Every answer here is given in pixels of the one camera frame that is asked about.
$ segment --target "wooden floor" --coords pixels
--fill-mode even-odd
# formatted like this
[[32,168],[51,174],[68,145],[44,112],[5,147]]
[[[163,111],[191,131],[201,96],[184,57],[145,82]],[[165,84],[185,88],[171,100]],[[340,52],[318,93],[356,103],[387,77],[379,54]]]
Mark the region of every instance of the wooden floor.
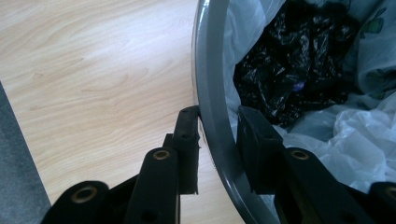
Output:
[[[197,0],[0,4],[0,80],[50,201],[83,180],[111,188],[193,105]],[[201,143],[198,196],[182,223],[243,223]]]

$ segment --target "crumpled black plastic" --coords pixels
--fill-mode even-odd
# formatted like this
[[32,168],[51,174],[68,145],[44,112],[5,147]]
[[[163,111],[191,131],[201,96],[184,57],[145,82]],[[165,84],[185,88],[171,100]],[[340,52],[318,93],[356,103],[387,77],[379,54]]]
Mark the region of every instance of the crumpled black plastic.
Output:
[[285,3],[235,67],[242,105],[288,127],[306,111],[343,103],[355,89],[342,64],[359,29],[341,4]]

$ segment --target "light wood surface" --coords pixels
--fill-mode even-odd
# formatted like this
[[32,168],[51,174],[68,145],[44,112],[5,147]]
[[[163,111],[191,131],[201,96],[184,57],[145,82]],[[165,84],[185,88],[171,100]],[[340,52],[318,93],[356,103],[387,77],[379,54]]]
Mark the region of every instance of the light wood surface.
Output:
[[[197,0],[0,4],[0,80],[50,201],[83,180],[111,188],[193,105]],[[198,196],[182,223],[243,223],[201,142]]]

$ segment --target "trash bin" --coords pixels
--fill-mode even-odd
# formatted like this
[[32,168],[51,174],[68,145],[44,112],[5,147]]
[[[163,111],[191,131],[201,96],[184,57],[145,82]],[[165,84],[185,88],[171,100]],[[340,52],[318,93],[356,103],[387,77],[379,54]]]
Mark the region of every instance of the trash bin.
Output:
[[[310,3],[325,2],[306,1]],[[377,0],[366,0],[364,3],[354,0],[333,1],[349,4],[349,6],[351,2],[356,6],[358,4],[365,5],[364,8],[352,7],[349,12],[355,14],[355,18],[359,21],[372,18],[374,25],[370,26],[369,24],[361,28],[367,33],[375,31],[375,28],[381,25],[379,16],[370,16],[381,4],[387,2]],[[195,96],[201,110],[206,141],[221,181],[246,223],[278,223],[278,220],[262,197],[251,192],[235,145],[237,126],[235,111],[241,103],[238,97],[234,97],[237,92],[233,85],[233,69],[253,47],[260,37],[262,29],[276,15],[284,2],[284,0],[200,0],[196,13],[192,42]],[[238,43],[234,43],[235,41],[245,44],[238,45]],[[393,56],[385,55],[384,57],[391,58],[392,62],[389,64],[389,60],[387,60],[386,65],[380,65],[385,66],[388,71],[386,78],[383,74],[386,74],[387,71],[379,71],[379,67],[375,68],[375,71],[378,71],[375,76],[370,76],[370,72],[366,68],[364,68],[365,70],[362,68],[364,71],[361,71],[357,77],[357,83],[364,92],[373,93],[373,85],[367,84],[373,82],[373,77],[376,78],[376,87],[385,83],[384,85],[387,86],[382,90],[395,89],[396,78],[394,75],[390,75],[393,76],[393,80],[386,80],[389,78],[389,71],[396,70],[396,62],[393,61],[393,58],[396,59],[396,55]],[[361,57],[360,60],[368,61],[367,56],[365,57],[366,59]]]

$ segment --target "gray floor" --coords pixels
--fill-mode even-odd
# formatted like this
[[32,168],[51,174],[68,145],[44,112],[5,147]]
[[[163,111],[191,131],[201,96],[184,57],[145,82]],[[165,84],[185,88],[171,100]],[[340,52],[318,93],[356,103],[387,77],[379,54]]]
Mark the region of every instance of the gray floor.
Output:
[[0,83],[0,223],[40,223],[50,200]]

